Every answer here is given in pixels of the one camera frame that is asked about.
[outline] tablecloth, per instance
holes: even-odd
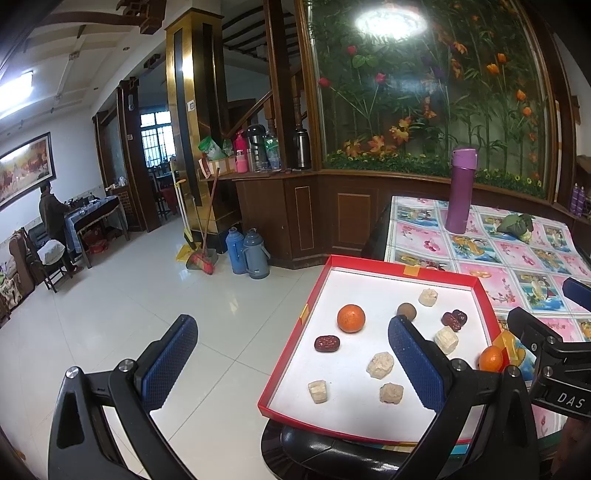
[[[66,241],[67,241],[67,246],[68,249],[71,251],[76,251],[77,253],[82,253],[82,245],[80,243],[80,239],[78,237],[77,234],[77,223],[80,222],[80,220],[82,220],[84,217],[90,215],[92,212],[98,210],[99,208],[101,208],[102,206],[104,206],[105,204],[107,204],[108,202],[112,201],[112,200],[118,200],[118,197],[115,195],[111,195],[108,196],[104,199],[98,199],[95,200],[92,203],[89,203],[88,205],[82,207],[81,209],[76,210],[75,212],[69,214],[66,217]],[[119,209],[119,211],[122,213],[121,215],[111,215],[111,213],[117,212],[116,209]],[[109,225],[119,228],[120,230],[124,229],[124,226],[121,225],[121,219],[123,219],[124,222],[126,222],[125,219],[125,212],[123,211],[123,207],[121,206],[121,203],[118,201],[117,206],[114,208],[114,210],[112,210],[111,212],[107,213],[108,215],[108,223]]]
[[[501,330],[507,314],[522,307],[559,333],[565,342],[591,341],[591,312],[565,298],[562,285],[573,277],[591,286],[591,270],[578,254],[568,227],[534,217],[530,244],[496,228],[508,210],[472,205],[466,233],[445,230],[447,202],[392,197],[384,261],[453,271],[480,278]],[[524,348],[517,340],[517,347]],[[534,355],[519,366],[532,380]],[[565,417],[534,407],[538,437],[559,430]]]

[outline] orange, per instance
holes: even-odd
[[[503,367],[503,351],[495,346],[491,345],[484,349],[480,354],[480,360],[478,360],[478,368],[486,372],[498,372]]]
[[[339,328],[347,333],[360,331],[365,325],[365,313],[357,305],[345,305],[336,316]]]

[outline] broom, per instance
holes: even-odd
[[[212,195],[211,200],[209,202],[209,210],[207,211],[207,222],[205,224],[205,232],[203,232],[201,220],[199,220],[199,227],[201,228],[201,236],[203,239],[203,247],[201,248],[201,251],[197,250],[195,253],[191,254],[189,260],[187,260],[187,266],[189,265],[189,263],[192,263],[195,265],[195,267],[203,270],[207,275],[213,274],[213,262],[210,260],[210,257],[207,256],[207,233],[209,231],[209,221],[212,217],[213,197],[216,194],[217,178],[219,177],[219,173],[220,169],[218,167],[216,169],[215,177],[213,179]]]

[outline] picture frame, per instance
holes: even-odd
[[[0,210],[55,178],[50,132],[6,152],[0,157]]]

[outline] table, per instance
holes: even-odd
[[[68,248],[82,255],[87,268],[92,268],[90,259],[82,246],[81,233],[104,218],[109,218],[113,226],[121,229],[129,241],[127,220],[118,196],[95,200],[66,216],[66,241]]]
[[[568,227],[534,217],[529,245],[497,232],[510,213],[473,205],[466,233],[445,230],[447,202],[392,197],[362,256],[455,271],[480,278],[501,330],[509,311],[522,307],[558,332],[566,342],[591,341],[591,313],[564,297],[562,284],[573,277],[591,286],[591,261],[577,250]],[[532,380],[534,357],[527,352],[519,367]],[[550,440],[565,417],[534,407],[538,436]]]

